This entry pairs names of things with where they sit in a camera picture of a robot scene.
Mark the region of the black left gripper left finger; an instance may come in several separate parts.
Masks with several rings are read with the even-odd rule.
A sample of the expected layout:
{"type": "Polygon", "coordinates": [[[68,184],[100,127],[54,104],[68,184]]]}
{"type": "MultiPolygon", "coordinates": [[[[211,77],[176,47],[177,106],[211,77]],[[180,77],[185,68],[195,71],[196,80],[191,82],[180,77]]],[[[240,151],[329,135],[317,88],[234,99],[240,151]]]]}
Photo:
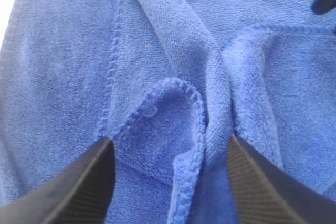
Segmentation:
{"type": "Polygon", "coordinates": [[[115,187],[110,138],[101,138],[51,181],[1,208],[1,223],[104,223],[115,187]]]}

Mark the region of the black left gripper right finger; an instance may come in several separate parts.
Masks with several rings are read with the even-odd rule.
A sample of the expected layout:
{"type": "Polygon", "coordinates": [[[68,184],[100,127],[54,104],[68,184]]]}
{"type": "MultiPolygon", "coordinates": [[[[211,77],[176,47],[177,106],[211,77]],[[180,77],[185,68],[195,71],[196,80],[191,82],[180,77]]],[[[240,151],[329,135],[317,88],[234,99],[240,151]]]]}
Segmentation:
{"type": "Polygon", "coordinates": [[[335,201],[298,182],[232,135],[228,178],[240,223],[335,223],[335,201]]]}

